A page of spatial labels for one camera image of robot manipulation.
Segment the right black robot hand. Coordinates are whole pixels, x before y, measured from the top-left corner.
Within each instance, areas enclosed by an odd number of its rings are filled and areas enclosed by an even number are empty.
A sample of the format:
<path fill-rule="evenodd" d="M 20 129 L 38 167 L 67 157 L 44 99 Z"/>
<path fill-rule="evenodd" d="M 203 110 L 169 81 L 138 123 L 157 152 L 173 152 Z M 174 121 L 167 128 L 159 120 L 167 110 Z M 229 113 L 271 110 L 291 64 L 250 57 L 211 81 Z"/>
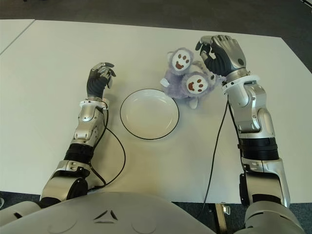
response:
<path fill-rule="evenodd" d="M 246 59 L 237 40 L 227 35 L 202 36 L 195 49 L 214 74 L 234 80 L 249 75 Z"/>

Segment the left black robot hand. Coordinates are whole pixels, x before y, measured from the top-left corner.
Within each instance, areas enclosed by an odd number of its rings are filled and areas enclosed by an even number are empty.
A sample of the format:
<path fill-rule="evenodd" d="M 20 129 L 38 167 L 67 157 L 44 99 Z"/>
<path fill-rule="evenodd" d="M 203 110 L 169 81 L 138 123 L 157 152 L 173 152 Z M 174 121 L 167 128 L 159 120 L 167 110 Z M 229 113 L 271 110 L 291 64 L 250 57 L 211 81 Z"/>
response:
<path fill-rule="evenodd" d="M 105 88 L 112 87 L 113 77 L 116 77 L 112 68 L 113 64 L 100 62 L 90 70 L 86 85 L 87 97 L 102 98 Z"/>

